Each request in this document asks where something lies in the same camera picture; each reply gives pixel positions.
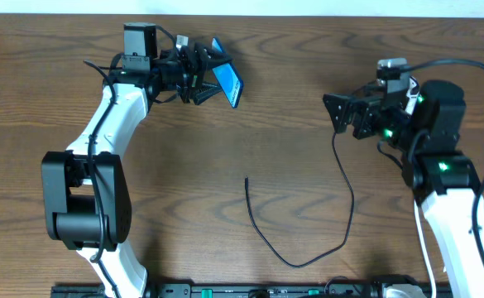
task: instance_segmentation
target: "wood grain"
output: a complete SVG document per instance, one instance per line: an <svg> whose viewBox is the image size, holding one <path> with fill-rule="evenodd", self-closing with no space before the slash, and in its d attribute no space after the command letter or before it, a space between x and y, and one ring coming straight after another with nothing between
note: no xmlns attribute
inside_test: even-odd
<svg viewBox="0 0 484 298"><path fill-rule="evenodd" d="M280 263L247 216L291 262L342 241L350 194L331 150L322 104L371 80L377 60L441 57L484 62L484 20L350 17L0 15L0 296L48 296L56 283L98 282L76 253L46 234L41 158L83 130L101 78L85 67L122 50L124 22L157 22L210 42L219 36L246 82L238 109L222 96L202 106L155 106L124 158L133 203L130 239L154 276L196 283L326 282L409 274L427 281L410 191L374 138L337 137L356 192L347 245L305 269ZM416 73L466 93L460 147L484 173L484 74L468 67ZM446 281L424 225L435 276Z"/></svg>

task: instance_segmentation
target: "green led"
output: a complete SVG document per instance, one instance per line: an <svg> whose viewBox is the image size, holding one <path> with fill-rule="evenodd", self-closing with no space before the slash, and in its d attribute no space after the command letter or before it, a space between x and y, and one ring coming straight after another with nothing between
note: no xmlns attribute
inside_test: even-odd
<svg viewBox="0 0 484 298"><path fill-rule="evenodd" d="M383 134L385 137L392 137L393 132L391 130L386 129Z"/></svg>
<svg viewBox="0 0 484 298"><path fill-rule="evenodd" d="M438 167L440 168L441 171L449 170L449 166L445 162L439 162Z"/></svg>

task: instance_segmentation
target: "blue object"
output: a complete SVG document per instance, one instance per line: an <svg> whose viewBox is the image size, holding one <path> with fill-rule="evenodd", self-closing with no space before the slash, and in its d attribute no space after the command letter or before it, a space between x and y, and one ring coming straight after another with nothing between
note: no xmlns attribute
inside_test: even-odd
<svg viewBox="0 0 484 298"><path fill-rule="evenodd" d="M222 53L225 52L217 37L212 39L212 47ZM236 71L236 68L234 68L234 64L231 62L225 65L220 65L213 68L212 71L214 72L219 85L222 87L225 96L227 96L231 107L236 108L240 102L240 96L242 96L243 81L240 78L240 74Z"/></svg>

